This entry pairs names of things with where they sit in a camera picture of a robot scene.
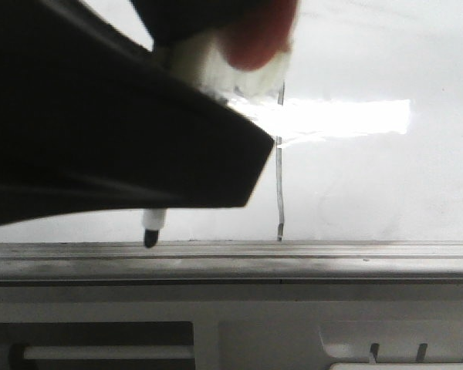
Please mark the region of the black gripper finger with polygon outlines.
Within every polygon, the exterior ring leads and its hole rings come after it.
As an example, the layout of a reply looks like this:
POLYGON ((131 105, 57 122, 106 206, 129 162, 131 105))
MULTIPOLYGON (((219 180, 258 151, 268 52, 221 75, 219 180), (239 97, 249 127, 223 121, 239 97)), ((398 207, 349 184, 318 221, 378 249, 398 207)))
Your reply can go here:
POLYGON ((140 0, 131 4, 153 39, 154 51, 226 25, 255 7, 253 1, 226 0, 140 0))
POLYGON ((270 135, 80 1, 0 1, 0 226, 244 206, 270 135))

